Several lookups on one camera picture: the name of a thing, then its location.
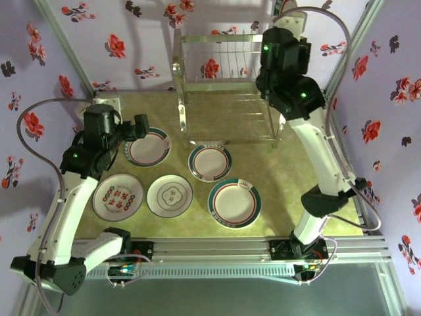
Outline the white plate red characters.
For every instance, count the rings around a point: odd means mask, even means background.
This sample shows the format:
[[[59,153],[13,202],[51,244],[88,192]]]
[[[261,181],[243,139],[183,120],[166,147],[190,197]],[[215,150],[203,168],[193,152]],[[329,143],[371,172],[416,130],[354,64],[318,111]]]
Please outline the white plate red characters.
[[[93,193],[95,214],[104,221],[120,222],[133,216],[141,207],[145,191],[133,175],[120,173],[102,181]]]

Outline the white plate green cloud motif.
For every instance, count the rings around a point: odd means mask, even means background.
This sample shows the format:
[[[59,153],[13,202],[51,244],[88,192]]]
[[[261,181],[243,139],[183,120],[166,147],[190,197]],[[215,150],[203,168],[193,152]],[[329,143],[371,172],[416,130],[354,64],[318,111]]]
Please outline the white plate green cloud motif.
[[[150,211],[161,218],[171,219],[184,214],[193,201],[190,182],[176,174],[157,178],[150,185],[146,202]]]

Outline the small green red rimmed plate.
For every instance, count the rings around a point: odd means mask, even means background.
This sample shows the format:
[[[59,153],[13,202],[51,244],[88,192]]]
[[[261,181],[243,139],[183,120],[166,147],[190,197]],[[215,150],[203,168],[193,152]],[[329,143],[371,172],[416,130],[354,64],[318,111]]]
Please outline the small green red rimmed plate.
[[[199,145],[189,154],[187,166],[198,180],[216,182],[230,173],[232,156],[221,145]]]

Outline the small green circuit board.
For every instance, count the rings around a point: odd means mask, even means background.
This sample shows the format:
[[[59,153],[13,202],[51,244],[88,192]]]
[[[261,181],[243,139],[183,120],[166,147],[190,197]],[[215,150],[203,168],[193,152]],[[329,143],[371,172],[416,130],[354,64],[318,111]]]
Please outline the small green circuit board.
[[[300,263],[294,264],[295,273],[317,273],[321,270],[323,264],[319,263]]]
[[[110,277],[134,277],[138,274],[139,267],[137,265],[119,265],[110,266],[108,269],[108,276]]]

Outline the aluminium frame post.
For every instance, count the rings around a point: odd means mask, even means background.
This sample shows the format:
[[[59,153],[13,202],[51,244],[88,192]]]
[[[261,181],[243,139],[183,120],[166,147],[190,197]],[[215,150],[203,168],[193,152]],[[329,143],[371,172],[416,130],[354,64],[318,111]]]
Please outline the aluminium frame post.
[[[383,7],[385,0],[364,0],[364,10],[351,32],[351,46],[344,57],[337,62],[333,74],[331,75],[324,93],[326,97],[333,97],[345,76],[347,66],[351,63],[351,59],[356,55],[357,49],[361,45],[366,33],[369,31],[374,19]]]
[[[376,271],[389,316],[412,316],[391,261],[376,262]]]
[[[36,287],[23,284],[11,316],[36,316],[39,303],[40,298]]]
[[[68,61],[72,65],[73,69],[76,71],[80,82],[82,83],[85,92],[90,96],[93,97],[95,92],[88,80],[87,74],[79,60],[76,56],[76,52],[73,49],[68,36],[65,34],[62,26],[59,23],[58,18],[55,16],[48,0],[32,0],[36,5],[38,11],[41,13],[42,17],[47,21],[48,25],[51,27],[52,32],[54,33],[57,41],[60,44],[64,54],[66,55]]]

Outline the aluminium side rail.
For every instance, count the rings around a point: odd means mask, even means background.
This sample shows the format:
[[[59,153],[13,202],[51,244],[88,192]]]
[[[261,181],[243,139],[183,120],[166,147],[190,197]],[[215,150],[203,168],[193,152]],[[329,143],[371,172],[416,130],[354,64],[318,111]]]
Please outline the aluminium side rail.
[[[329,98],[328,95],[324,94],[324,99],[326,102],[326,122],[325,122],[325,129],[326,129],[326,137],[327,141],[332,149],[332,155],[335,157],[337,161],[337,165],[339,167],[339,173],[341,174],[340,178],[343,180],[345,184],[347,181],[350,180],[351,172],[347,170],[347,166],[349,166],[347,152],[343,147],[343,142],[341,136],[335,132],[336,125],[334,122],[334,110],[333,110],[333,103],[334,99]],[[372,220],[372,215],[370,212],[367,211],[366,205],[364,202],[364,196],[360,192],[354,191],[354,188],[351,187],[351,192],[355,193],[354,196],[351,198],[355,204],[356,212],[359,217],[359,224],[352,223],[347,219],[340,217],[339,215],[334,215],[335,219],[341,220],[351,226],[357,227],[361,229],[364,234],[373,235],[373,231],[376,230],[377,220]]]

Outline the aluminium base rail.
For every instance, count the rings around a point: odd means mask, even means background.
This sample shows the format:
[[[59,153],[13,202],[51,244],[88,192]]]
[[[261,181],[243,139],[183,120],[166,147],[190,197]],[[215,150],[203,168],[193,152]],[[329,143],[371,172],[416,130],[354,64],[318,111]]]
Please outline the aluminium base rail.
[[[286,237],[240,238],[153,238],[153,262],[171,263],[267,263],[270,242],[287,242]],[[326,241],[333,263],[392,261],[382,236],[335,236]]]

